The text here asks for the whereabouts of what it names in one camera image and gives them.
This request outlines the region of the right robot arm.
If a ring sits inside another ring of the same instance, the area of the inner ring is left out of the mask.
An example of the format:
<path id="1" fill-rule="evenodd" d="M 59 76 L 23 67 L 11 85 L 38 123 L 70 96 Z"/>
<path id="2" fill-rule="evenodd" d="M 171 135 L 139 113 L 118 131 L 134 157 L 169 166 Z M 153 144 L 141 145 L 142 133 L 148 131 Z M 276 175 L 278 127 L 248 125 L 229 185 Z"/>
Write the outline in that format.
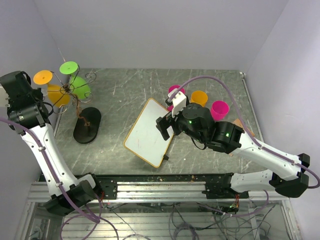
<path id="1" fill-rule="evenodd" d="M 164 140 L 169 138 L 168 128 L 172 128 L 175 135 L 184 133 L 204 149 L 239 155 L 265 168 L 264 171 L 228 176 L 220 186 L 220 192 L 226 198 L 236 193 L 263 190 L 298 198 L 309 186 L 309 177 L 303 169 L 310 164 L 307 154 L 292 155 L 264 145 L 231 122 L 215 122 L 210 110 L 197 103 L 190 103 L 177 115 L 167 113 L 155 122 Z"/>

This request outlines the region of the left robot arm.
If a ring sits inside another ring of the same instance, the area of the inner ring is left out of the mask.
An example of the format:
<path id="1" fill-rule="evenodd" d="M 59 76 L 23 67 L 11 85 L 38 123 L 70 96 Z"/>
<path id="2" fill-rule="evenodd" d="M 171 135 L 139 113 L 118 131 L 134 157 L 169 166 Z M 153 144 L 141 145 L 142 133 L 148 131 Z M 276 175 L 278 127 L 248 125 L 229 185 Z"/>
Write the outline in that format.
<path id="1" fill-rule="evenodd" d="M 0 120 L 20 135 L 35 156 L 50 196 L 44 204 L 45 209 L 63 217 L 77 211 L 98 223 L 100 220 L 96 215 L 84 212 L 81 207 L 98 199 L 102 186 L 94 174 L 77 178 L 68 168 L 56 145 L 42 90 L 32 88 L 31 79 L 24 71 L 1 76 L 0 85 L 8 95 L 7 118 Z"/>

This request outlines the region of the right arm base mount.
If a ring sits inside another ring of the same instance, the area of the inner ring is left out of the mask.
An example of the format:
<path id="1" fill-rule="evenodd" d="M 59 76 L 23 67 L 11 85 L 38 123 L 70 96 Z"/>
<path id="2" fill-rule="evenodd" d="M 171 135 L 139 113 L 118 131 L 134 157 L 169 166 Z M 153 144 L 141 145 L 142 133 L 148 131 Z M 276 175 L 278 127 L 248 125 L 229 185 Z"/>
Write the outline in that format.
<path id="1" fill-rule="evenodd" d="M 205 182 L 205 190 L 202 191 L 207 199 L 248 199 L 248 191 L 238 192 L 231 188 L 231 180 L 234 173 L 215 173 L 200 175 L 202 182 Z"/>

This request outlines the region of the pink wine glass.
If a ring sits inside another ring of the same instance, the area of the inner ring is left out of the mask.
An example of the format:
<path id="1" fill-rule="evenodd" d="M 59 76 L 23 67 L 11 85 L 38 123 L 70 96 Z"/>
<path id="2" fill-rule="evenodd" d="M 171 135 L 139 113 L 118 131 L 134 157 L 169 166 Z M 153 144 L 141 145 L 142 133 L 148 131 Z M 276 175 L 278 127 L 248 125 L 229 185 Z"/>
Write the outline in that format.
<path id="1" fill-rule="evenodd" d="M 229 105 L 221 100 L 212 103 L 210 113 L 214 121 L 222 120 L 229 112 Z"/>
<path id="2" fill-rule="evenodd" d="M 170 94 L 171 92 L 173 92 L 173 91 L 175 91 L 175 90 L 177 90 L 177 89 L 179 89 L 180 88 L 180 85 L 172 85 L 169 89 L 168 89 L 168 94 Z M 183 94 L 185 94 L 185 89 L 184 88 L 182 88 L 181 90 L 180 90 Z M 170 105 L 170 106 L 168 106 L 167 107 L 167 110 L 170 112 L 171 110 L 173 109 L 173 106 L 172 105 Z"/>

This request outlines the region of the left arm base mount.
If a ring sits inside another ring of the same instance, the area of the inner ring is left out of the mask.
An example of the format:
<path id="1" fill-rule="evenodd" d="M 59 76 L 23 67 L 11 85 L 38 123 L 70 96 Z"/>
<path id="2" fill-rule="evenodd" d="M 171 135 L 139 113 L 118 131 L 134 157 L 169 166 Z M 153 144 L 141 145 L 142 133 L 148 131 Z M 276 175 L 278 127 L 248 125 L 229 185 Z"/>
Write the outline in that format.
<path id="1" fill-rule="evenodd" d="M 94 192 L 102 200 L 115 200 L 118 193 L 118 184 L 115 179 L 109 176 L 96 175 L 96 186 Z"/>

